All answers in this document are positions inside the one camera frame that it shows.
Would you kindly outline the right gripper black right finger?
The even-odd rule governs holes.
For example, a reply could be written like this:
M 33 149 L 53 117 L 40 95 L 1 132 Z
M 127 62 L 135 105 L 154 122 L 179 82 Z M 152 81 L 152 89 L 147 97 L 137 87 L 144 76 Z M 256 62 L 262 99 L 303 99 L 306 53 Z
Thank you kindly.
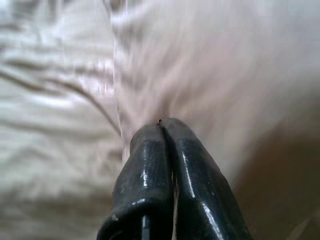
M 219 167 L 182 121 L 162 120 L 178 191 L 178 240 L 250 240 L 252 236 Z

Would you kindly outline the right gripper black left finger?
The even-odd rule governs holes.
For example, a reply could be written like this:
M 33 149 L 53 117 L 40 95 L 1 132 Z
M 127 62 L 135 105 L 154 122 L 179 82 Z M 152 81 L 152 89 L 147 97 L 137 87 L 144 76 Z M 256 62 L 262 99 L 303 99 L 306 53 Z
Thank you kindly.
M 111 214 L 98 240 L 170 240 L 174 187 L 167 144 L 158 124 L 136 132 L 112 193 Z

